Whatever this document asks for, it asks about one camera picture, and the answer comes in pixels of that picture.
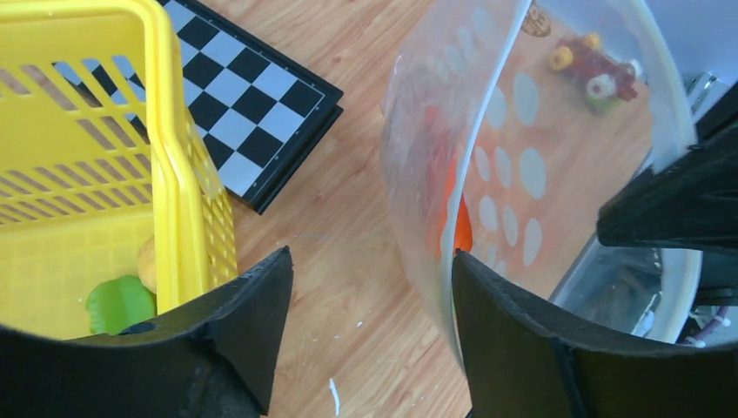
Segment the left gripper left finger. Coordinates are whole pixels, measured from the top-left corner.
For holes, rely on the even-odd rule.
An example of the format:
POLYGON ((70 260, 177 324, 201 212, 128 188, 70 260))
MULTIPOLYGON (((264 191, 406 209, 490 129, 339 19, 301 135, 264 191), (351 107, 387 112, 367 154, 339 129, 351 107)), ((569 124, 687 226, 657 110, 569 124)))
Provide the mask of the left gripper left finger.
POLYGON ((1 329, 4 417, 260 417, 292 297, 288 247, 180 307, 75 340, 1 329))

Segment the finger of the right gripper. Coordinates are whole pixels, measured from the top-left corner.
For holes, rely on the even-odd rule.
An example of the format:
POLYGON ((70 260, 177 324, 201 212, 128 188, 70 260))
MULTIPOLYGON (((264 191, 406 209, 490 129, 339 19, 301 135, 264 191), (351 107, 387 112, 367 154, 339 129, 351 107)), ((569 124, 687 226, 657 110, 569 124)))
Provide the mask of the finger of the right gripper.
POLYGON ((696 125, 698 143, 660 172, 647 171, 599 211, 604 246, 737 249, 737 88, 696 125))

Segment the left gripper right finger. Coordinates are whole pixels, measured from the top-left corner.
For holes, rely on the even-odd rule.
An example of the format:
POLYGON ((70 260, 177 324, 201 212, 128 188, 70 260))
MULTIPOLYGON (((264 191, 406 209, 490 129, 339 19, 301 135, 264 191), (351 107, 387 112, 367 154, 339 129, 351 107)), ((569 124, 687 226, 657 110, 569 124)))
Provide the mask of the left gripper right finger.
POLYGON ((734 417, 737 346, 697 349, 584 320, 457 252, 473 417, 734 417))

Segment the polka dot zip bag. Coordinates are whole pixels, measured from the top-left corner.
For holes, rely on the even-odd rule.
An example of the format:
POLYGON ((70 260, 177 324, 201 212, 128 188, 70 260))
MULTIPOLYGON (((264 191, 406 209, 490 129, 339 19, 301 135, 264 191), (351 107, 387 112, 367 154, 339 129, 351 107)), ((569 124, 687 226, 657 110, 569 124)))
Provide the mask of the polka dot zip bag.
POLYGON ((435 1, 383 104, 382 162, 407 278, 460 356, 453 256, 626 334, 676 342, 695 250, 606 248, 600 208, 696 141, 644 1, 435 1))

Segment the yellow plastic basket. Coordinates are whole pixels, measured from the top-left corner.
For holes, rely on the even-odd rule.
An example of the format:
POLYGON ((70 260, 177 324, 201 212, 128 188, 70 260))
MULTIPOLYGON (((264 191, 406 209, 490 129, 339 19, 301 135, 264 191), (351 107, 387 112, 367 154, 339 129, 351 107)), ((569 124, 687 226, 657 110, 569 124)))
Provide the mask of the yellow plastic basket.
POLYGON ((232 209, 154 1, 1 4, 1 322, 91 333, 152 240, 166 312, 238 276, 232 209))

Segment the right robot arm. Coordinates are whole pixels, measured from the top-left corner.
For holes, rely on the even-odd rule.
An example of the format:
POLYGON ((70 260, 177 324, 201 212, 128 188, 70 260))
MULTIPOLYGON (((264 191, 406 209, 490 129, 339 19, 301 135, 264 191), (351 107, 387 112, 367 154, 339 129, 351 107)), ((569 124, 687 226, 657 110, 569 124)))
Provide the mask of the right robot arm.
POLYGON ((737 304, 737 87, 698 120, 698 141, 667 168, 645 174, 598 213, 604 246, 654 247, 701 253, 691 302, 737 304))

